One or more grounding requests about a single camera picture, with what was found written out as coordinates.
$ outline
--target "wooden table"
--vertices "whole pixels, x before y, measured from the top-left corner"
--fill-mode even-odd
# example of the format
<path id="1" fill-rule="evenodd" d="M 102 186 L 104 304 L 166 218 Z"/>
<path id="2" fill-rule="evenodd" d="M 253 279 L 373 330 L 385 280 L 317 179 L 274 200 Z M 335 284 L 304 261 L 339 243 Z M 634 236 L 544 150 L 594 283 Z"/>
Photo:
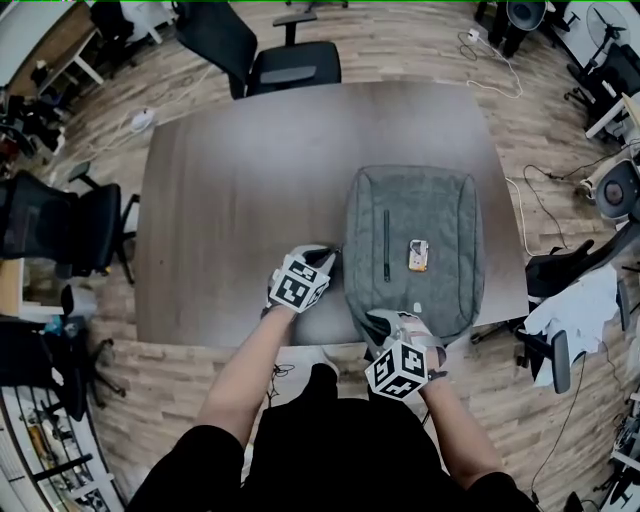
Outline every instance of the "wooden table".
<path id="1" fill-rule="evenodd" d="M 471 91 L 340 84 L 247 98 L 156 128 L 137 237 L 139 339 L 240 344 L 283 256 L 300 244 L 342 242 L 353 175 L 374 164 L 473 174 L 487 262 L 477 323 L 528 314 L 511 199 Z M 297 342 L 357 340 L 340 275 L 329 292 L 301 316 Z"/>

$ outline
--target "table leg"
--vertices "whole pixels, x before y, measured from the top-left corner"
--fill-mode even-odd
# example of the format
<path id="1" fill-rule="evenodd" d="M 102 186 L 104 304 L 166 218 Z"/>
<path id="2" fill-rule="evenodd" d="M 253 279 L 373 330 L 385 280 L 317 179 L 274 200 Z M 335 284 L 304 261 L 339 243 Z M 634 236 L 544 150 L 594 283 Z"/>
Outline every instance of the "table leg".
<path id="1" fill-rule="evenodd" d="M 98 84 L 102 85 L 104 83 L 104 78 L 102 78 L 95 69 L 93 69 L 87 61 L 85 61 L 80 55 L 76 55 L 73 58 L 73 62 L 75 62 L 78 66 L 82 68 L 82 70 L 89 75 L 93 80 Z"/>
<path id="2" fill-rule="evenodd" d="M 616 102 L 616 104 L 613 107 L 611 107 L 609 112 L 607 112 L 605 115 L 603 115 L 598 120 L 598 122 L 596 122 L 591 128 L 589 128 L 585 132 L 585 135 L 587 136 L 587 139 L 592 138 L 596 133 L 598 133 L 607 124 L 609 124 L 613 120 L 614 117 L 616 117 L 620 112 L 622 112 L 623 108 L 624 108 L 624 102 L 622 101 L 622 99 L 619 99 Z"/>
<path id="3" fill-rule="evenodd" d="M 155 29 L 155 27 L 152 27 L 151 25 L 149 25 L 147 27 L 147 30 L 149 31 L 149 35 L 153 38 L 153 40 L 157 44 L 162 44 L 162 37 L 160 37 L 160 34 L 158 34 L 158 31 Z"/>

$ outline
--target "chair backrest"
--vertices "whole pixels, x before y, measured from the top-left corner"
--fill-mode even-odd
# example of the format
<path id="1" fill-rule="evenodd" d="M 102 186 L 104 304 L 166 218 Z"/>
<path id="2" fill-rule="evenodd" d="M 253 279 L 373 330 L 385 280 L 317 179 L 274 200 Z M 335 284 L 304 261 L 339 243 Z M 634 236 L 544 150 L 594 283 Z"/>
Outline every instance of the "chair backrest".
<path id="1" fill-rule="evenodd" d="M 640 91 L 640 59 L 628 44 L 612 44 L 594 78 L 598 82 L 606 80 L 618 95 L 633 96 Z"/>
<path id="2" fill-rule="evenodd" d="M 75 194 L 47 187 L 26 171 L 0 182 L 0 258 L 70 261 Z"/>
<path id="3" fill-rule="evenodd" d="M 526 267 L 529 295 L 542 299 L 557 295 L 587 272 L 609 263 L 638 236 L 640 222 L 630 214 L 629 222 L 606 244 L 591 253 L 589 249 L 593 240 L 587 240 L 568 254 L 534 256 Z"/>
<path id="4" fill-rule="evenodd" d="M 243 98 L 258 39 L 226 2 L 176 3 L 178 41 L 229 77 L 234 99 Z"/>

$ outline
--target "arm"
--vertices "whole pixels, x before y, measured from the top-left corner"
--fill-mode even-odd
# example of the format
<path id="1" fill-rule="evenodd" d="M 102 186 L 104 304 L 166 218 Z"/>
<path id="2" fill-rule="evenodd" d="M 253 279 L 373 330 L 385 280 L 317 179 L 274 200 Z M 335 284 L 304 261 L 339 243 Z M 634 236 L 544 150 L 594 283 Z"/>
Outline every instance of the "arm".
<path id="1" fill-rule="evenodd" d="M 284 306 L 269 311 L 213 382 L 196 425 L 226 430 L 243 449 L 246 447 L 278 350 L 294 317 Z"/>
<path id="2" fill-rule="evenodd" d="M 444 463 L 458 484 L 468 489 L 483 476 L 504 471 L 489 436 L 464 408 L 446 377 L 424 386 L 420 395 L 431 412 Z"/>

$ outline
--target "paper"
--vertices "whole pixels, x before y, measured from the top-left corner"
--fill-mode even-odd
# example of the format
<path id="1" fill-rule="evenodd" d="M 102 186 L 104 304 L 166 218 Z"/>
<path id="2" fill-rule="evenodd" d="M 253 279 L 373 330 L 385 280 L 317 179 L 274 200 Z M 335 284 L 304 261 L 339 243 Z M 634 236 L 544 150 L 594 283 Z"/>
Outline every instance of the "paper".
<path id="1" fill-rule="evenodd" d="M 605 265 L 546 299 L 524 321 L 525 330 L 528 334 L 546 334 L 547 342 L 558 331 L 566 331 L 569 360 L 573 362 L 581 352 L 598 351 L 604 324 L 618 310 L 616 293 L 616 271 L 610 264 Z M 535 386 L 552 383 L 551 361 L 545 359 Z"/>

